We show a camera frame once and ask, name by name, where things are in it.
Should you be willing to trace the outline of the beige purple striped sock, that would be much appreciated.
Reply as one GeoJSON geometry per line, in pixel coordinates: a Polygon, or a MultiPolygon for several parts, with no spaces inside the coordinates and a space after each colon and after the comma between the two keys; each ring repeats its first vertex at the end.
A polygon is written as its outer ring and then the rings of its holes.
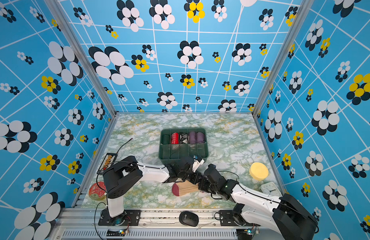
{"type": "Polygon", "coordinates": [[[174,183],[172,186],[172,193],[177,197],[181,197],[197,191],[199,191],[199,185],[194,185],[189,181],[174,183]]]}

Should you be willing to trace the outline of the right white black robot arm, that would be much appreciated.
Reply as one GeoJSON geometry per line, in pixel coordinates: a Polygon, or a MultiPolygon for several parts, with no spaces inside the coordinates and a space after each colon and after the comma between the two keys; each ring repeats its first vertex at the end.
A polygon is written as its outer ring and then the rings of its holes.
{"type": "Polygon", "coordinates": [[[256,224],[280,234],[285,240],[311,240],[319,232],[318,221],[293,196],[267,195],[250,189],[237,180],[226,179],[210,164],[204,173],[193,170],[192,181],[203,192],[235,203],[239,225],[256,224]]]}

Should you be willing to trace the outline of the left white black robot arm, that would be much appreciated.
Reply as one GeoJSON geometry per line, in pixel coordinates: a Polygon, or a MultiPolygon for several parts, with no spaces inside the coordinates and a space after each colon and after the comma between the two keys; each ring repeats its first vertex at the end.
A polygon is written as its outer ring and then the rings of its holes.
{"type": "Polygon", "coordinates": [[[128,156],[114,163],[103,173],[109,216],[114,218],[124,215],[123,196],[138,182],[198,183],[202,178],[198,168],[204,162],[205,160],[200,156],[191,156],[171,164],[156,166],[139,163],[134,156],[128,156]]]}

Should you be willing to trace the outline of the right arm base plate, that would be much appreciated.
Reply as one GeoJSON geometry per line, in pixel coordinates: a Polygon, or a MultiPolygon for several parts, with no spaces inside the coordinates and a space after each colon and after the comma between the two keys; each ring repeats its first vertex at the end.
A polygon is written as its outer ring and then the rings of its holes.
{"type": "Polygon", "coordinates": [[[240,214],[233,210],[220,210],[214,215],[223,227],[256,227],[259,225],[247,222],[240,214]]]}

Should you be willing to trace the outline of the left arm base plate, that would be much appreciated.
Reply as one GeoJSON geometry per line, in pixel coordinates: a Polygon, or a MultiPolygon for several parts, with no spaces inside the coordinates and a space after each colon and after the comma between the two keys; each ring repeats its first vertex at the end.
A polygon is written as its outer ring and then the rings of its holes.
{"type": "Polygon", "coordinates": [[[101,211],[99,226],[138,226],[141,210],[125,210],[117,217],[111,217],[108,209],[101,211]]]}

